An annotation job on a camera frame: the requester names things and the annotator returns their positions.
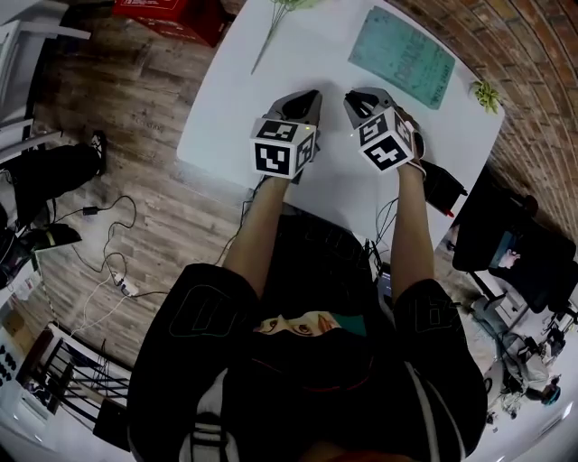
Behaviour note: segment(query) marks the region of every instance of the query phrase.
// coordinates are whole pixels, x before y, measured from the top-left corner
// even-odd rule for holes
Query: white cable
[[[106,315],[104,315],[102,318],[100,318],[98,321],[93,322],[92,324],[88,324],[86,327],[84,328],[77,328],[75,330],[72,331],[72,333],[70,334],[70,336],[72,337],[76,332],[78,332],[79,330],[85,330],[87,328],[91,328],[92,326],[96,326],[100,321],[102,321],[104,318],[108,318],[112,313],[114,313],[117,308],[120,306],[120,304],[125,301],[125,299],[130,299],[129,295],[125,295],[122,299],[120,299],[120,302],[117,303],[117,305]]]
[[[84,303],[84,307],[82,308],[82,325],[79,328],[74,329],[72,331],[72,333],[70,334],[71,337],[74,335],[75,332],[82,330],[87,325],[87,306],[89,305],[89,301],[94,296],[94,294],[97,293],[97,290],[101,285],[106,284],[108,281],[110,281],[110,277],[111,274],[109,274],[108,277],[103,282],[101,282],[87,298],[87,301]]]

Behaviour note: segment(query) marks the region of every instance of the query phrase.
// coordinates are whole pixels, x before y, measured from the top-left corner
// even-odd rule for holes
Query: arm
[[[223,263],[223,268],[245,278],[259,299],[263,296],[288,186],[289,180],[275,177],[262,184]]]
[[[434,278],[434,250],[425,212],[424,178],[411,165],[399,169],[399,203],[391,253],[394,302],[416,282]]]

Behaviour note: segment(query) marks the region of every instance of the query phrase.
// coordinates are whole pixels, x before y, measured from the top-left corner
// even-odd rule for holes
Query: black device
[[[452,208],[459,196],[468,192],[446,169],[421,160],[427,176],[424,183],[425,200],[447,217],[453,217]]]

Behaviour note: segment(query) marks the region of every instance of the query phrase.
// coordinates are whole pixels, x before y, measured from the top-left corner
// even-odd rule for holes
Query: green paper
[[[430,109],[440,108],[455,65],[441,46],[377,6],[368,13],[349,61]]]

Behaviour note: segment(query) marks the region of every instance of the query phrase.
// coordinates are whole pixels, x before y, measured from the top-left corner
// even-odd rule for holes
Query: black shirt
[[[415,460],[470,454],[487,400],[452,301],[419,282],[397,301],[393,327],[377,296],[357,239],[307,215],[281,217],[261,301],[237,274],[188,266],[131,378],[137,458],[177,460],[225,368],[221,425],[241,462],[296,460],[319,440]]]

